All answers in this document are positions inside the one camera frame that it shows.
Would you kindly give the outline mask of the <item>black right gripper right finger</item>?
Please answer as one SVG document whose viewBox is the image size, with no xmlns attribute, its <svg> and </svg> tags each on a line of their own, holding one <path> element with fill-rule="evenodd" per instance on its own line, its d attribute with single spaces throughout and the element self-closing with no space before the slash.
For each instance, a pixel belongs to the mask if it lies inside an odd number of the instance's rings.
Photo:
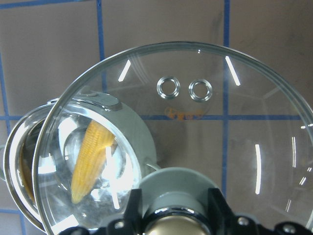
<svg viewBox="0 0 313 235">
<path fill-rule="evenodd" d="M 208 224 L 213 235 L 311 235 L 312 232 L 295 222 L 281 222 L 268 229 L 251 217 L 236 215 L 218 188 L 207 190 Z"/>
</svg>

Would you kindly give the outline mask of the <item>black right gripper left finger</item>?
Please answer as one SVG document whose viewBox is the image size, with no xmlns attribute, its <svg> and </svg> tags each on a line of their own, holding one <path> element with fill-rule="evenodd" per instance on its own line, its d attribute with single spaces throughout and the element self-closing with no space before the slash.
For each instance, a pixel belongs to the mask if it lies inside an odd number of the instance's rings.
<svg viewBox="0 0 313 235">
<path fill-rule="evenodd" d="M 59 233 L 60 235 L 142 235 L 142 190 L 132 189 L 130 197 L 121 218 L 112 220 L 105 227 L 90 232 L 83 227 L 70 227 Z"/>
</svg>

